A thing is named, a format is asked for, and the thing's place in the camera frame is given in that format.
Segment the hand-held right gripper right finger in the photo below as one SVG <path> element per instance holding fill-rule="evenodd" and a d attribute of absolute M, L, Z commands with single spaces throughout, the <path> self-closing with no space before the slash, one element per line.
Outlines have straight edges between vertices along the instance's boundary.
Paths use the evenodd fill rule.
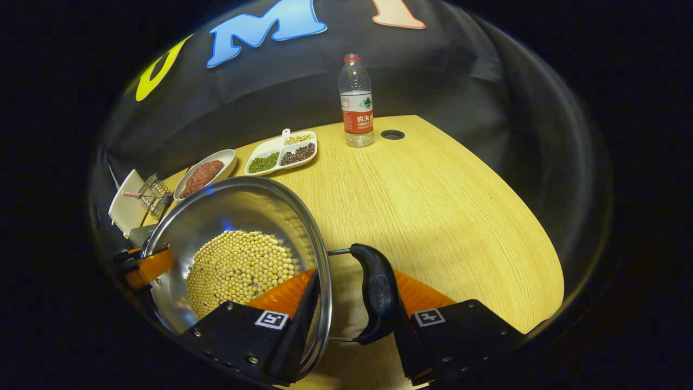
<path fill-rule="evenodd" d="M 403 272 L 395 277 L 402 307 L 395 341 L 404 375 L 415 386 L 470 375 L 526 341 L 478 300 L 456 302 Z"/>

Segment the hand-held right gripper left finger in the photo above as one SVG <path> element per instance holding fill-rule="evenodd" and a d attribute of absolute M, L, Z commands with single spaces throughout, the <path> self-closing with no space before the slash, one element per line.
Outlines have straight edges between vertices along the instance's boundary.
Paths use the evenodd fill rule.
<path fill-rule="evenodd" d="M 209 360 L 265 385 L 297 382 L 318 301 L 309 269 L 248 304 L 226 301 L 181 334 Z"/>

